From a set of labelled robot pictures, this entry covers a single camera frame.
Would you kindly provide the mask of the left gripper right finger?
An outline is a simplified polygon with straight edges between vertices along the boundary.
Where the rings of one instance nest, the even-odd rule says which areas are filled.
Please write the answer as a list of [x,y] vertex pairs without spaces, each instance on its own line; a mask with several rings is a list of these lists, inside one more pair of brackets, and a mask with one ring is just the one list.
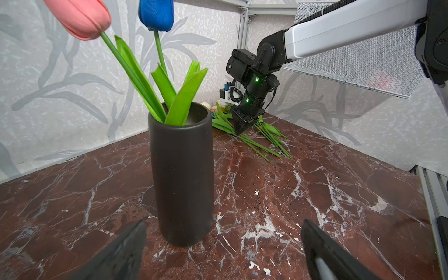
[[311,279],[379,279],[310,219],[303,222],[301,239]]

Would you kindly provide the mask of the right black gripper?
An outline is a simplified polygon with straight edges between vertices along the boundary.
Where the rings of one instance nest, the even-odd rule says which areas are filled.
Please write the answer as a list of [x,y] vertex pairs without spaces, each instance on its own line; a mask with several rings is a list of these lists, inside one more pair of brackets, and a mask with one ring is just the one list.
[[246,49],[234,49],[227,62],[227,73],[245,88],[242,100],[231,110],[234,121],[234,133],[242,134],[265,113],[264,100],[269,92],[275,93],[280,83],[269,72],[273,52],[258,56]]

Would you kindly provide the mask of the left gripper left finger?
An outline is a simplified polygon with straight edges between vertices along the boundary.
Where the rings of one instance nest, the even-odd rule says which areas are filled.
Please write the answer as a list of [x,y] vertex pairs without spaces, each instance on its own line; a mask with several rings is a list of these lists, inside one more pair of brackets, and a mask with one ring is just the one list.
[[147,228],[144,222],[134,222],[68,279],[136,280],[142,264],[146,238]]

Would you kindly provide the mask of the blue tulip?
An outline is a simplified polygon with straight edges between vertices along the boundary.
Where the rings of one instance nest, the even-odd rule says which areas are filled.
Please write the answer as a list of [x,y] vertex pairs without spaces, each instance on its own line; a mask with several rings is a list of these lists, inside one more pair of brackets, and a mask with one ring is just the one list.
[[176,91],[166,72],[159,36],[159,32],[168,32],[173,27],[175,19],[173,1],[140,1],[138,16],[141,23],[153,31],[155,36],[159,64],[157,69],[151,73],[151,76],[168,109],[164,123],[170,126],[185,126],[193,99],[208,70],[206,68],[201,69],[200,62],[192,61],[182,87],[179,91]]

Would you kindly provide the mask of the black cylindrical vase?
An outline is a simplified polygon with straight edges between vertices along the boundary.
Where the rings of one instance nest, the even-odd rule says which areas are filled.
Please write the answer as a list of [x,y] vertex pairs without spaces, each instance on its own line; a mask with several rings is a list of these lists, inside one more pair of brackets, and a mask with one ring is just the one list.
[[214,224],[214,150],[211,112],[192,103],[185,126],[148,116],[159,228],[178,247],[202,241]]

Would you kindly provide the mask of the pink tulip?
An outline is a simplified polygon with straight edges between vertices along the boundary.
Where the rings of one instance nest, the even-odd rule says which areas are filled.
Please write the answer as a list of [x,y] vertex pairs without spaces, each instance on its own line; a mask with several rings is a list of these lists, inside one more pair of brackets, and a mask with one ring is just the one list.
[[112,43],[106,34],[112,17],[103,1],[46,0],[44,3],[73,37],[83,41],[101,37],[125,70],[153,118],[165,122],[165,109],[127,43],[119,36],[114,36],[115,43]]

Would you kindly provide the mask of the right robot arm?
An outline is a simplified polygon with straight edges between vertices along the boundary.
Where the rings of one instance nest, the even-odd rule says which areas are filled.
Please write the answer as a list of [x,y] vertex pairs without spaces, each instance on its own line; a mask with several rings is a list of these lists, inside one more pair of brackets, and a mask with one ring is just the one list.
[[415,56],[448,103],[448,3],[446,1],[338,1],[259,43],[256,53],[235,49],[227,73],[245,88],[231,109],[240,135],[264,113],[275,92],[275,73],[287,63],[416,26]]

